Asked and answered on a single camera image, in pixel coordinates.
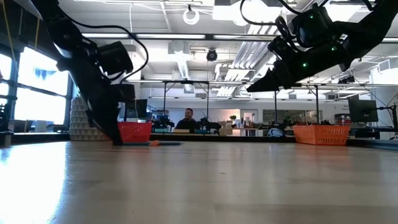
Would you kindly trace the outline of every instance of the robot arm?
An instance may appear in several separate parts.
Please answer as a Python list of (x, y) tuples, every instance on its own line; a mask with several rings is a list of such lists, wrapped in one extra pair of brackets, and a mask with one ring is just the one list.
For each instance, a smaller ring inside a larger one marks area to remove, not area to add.
[(88, 117), (114, 144), (122, 144), (118, 129), (119, 102), (134, 99), (134, 86), (111, 85), (106, 74), (132, 71), (132, 63), (122, 43), (97, 47), (84, 38), (56, 0), (31, 0), (62, 55), (57, 63), (68, 71), (87, 103)]
[[(293, 21), (297, 42), (309, 48), (297, 52), (281, 37), (275, 38), (268, 49), (280, 60), (265, 77), (248, 88), (248, 92), (276, 91), (280, 86), (289, 89), (296, 82), (314, 76), (335, 65), (342, 71), (379, 45), (398, 13), (398, 1), (380, 0), (373, 11), (359, 23), (332, 22), (324, 7), (301, 13)], [(342, 34), (347, 37), (340, 41)]]

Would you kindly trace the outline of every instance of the man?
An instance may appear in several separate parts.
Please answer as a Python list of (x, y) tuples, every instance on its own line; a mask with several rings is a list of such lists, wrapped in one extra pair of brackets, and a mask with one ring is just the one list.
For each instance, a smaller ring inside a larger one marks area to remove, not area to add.
[(193, 110), (191, 108), (185, 109), (185, 118), (178, 122), (175, 129), (187, 129), (191, 133), (198, 129), (198, 123), (192, 118)]

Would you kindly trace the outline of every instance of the security camera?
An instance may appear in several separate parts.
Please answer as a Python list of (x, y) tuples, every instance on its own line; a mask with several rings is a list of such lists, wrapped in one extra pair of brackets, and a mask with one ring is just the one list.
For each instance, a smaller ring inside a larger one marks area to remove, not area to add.
[(217, 60), (217, 53), (216, 53), (216, 49), (209, 49), (209, 52), (207, 53), (207, 61), (209, 62), (214, 62), (215, 60)]

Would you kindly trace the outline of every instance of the orange basket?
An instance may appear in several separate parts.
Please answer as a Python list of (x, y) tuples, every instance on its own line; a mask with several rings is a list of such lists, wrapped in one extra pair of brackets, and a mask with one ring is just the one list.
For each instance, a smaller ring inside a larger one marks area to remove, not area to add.
[(297, 143), (314, 144), (319, 146), (345, 146), (348, 138), (349, 126), (309, 125), (294, 126)]
[(149, 141), (152, 123), (119, 122), (118, 125), (123, 143)]

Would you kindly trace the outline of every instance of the red basket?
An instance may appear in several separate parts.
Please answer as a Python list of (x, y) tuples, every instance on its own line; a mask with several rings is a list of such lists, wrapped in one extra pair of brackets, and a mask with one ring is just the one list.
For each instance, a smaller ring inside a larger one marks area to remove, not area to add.
[(152, 123), (119, 122), (123, 143), (147, 142), (150, 138)]
[(294, 126), (296, 142), (319, 146), (345, 146), (349, 126), (309, 125)]

